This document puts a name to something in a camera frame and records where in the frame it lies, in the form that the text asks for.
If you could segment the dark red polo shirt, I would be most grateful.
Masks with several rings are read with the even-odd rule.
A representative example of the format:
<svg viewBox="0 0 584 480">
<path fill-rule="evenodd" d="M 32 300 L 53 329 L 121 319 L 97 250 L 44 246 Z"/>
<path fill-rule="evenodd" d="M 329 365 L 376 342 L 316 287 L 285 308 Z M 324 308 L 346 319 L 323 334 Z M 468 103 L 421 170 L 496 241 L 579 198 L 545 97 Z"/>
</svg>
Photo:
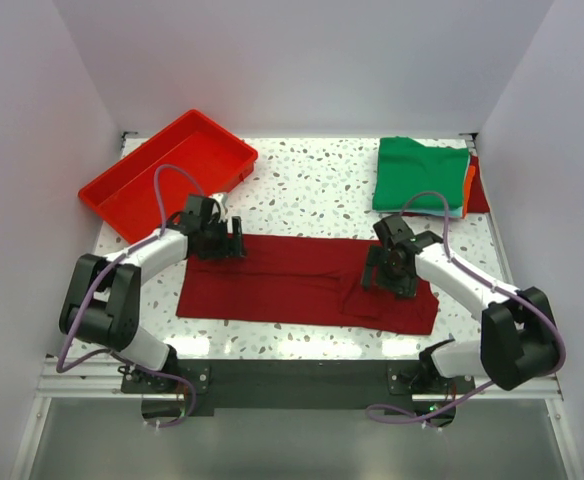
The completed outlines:
<svg viewBox="0 0 584 480">
<path fill-rule="evenodd" d="M 398 298 L 361 277 L 372 240 L 247 235 L 244 258 L 190 258 L 180 318 L 361 327 L 429 335 L 439 302 L 428 283 Z"/>
</svg>

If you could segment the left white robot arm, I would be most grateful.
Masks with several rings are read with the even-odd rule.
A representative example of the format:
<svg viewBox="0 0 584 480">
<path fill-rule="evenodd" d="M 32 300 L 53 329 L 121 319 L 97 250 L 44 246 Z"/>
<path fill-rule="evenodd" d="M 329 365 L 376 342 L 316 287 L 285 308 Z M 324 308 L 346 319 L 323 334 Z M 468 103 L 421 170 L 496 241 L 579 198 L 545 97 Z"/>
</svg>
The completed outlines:
<svg viewBox="0 0 584 480">
<path fill-rule="evenodd" d="M 174 349 L 140 326 L 141 288 L 165 269 L 194 256 L 199 260 L 246 255 L 241 218 L 229 217 L 227 195 L 190 195 L 185 207 L 145 239 L 106 256 L 85 254 L 75 265 L 59 329 L 66 335 L 57 367 L 65 371 L 71 340 L 100 346 L 145 368 L 157 392 L 172 390 L 179 368 Z"/>
</svg>

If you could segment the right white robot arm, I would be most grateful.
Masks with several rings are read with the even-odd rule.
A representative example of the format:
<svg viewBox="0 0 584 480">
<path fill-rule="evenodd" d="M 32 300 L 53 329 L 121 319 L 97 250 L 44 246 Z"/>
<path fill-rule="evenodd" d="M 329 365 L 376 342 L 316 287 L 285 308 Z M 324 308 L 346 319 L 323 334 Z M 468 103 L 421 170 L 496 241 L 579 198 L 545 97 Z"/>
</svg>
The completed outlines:
<svg viewBox="0 0 584 480">
<path fill-rule="evenodd" d="M 485 376 L 511 391 L 562 368 L 565 345 L 542 290 L 522 290 L 487 275 L 455 253 L 446 234 L 414 233 L 399 215 L 379 220 L 374 231 L 379 242 L 368 250 L 364 289 L 378 287 L 406 299 L 429 282 L 480 323 L 479 340 L 446 340 L 420 353 L 417 379 L 424 390 L 438 393 L 454 377 Z"/>
</svg>

